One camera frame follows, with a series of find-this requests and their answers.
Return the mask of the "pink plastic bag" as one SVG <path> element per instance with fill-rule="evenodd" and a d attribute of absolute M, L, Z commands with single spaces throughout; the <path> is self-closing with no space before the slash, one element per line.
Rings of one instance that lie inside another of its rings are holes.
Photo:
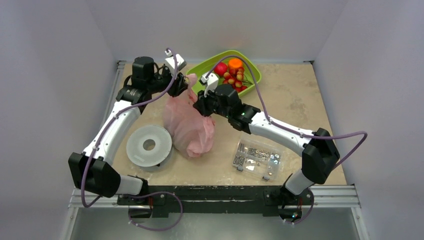
<path fill-rule="evenodd" d="M 216 122 L 194 108 L 198 96 L 192 87 L 198 82 L 197 75 L 186 75 L 184 82 L 188 83 L 188 88 L 179 96 L 169 97 L 165 103 L 163 127 L 169 132 L 173 146 L 184 157 L 199 158 L 213 147 Z"/>

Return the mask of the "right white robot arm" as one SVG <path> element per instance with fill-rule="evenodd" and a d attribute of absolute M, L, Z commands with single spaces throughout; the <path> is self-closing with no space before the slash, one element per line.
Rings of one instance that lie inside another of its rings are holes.
<path fill-rule="evenodd" d="M 298 200 L 312 185 L 324 184 L 340 159 L 326 129 L 312 131 L 271 118 L 259 108 L 243 103 L 229 84 L 218 85 L 208 93 L 201 90 L 193 107 L 204 117 L 225 117 L 234 129 L 269 139 L 301 157 L 301 168 L 288 177 L 280 191 L 282 200 L 288 204 Z"/>

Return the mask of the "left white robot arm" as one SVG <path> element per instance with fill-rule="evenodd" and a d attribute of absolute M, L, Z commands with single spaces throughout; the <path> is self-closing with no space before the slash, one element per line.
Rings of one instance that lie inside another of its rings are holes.
<path fill-rule="evenodd" d="M 129 195 L 138 205 L 148 201 L 147 181 L 119 174 L 112 164 L 124 136 L 152 102 L 152 96 L 167 93 L 177 97 L 188 88 L 181 73 L 186 64 L 180 54 L 166 58 L 161 67 L 148 56 L 134 60 L 132 74 L 124 80 L 99 133 L 81 153 L 73 152 L 68 159 L 76 188 L 107 198 Z"/>

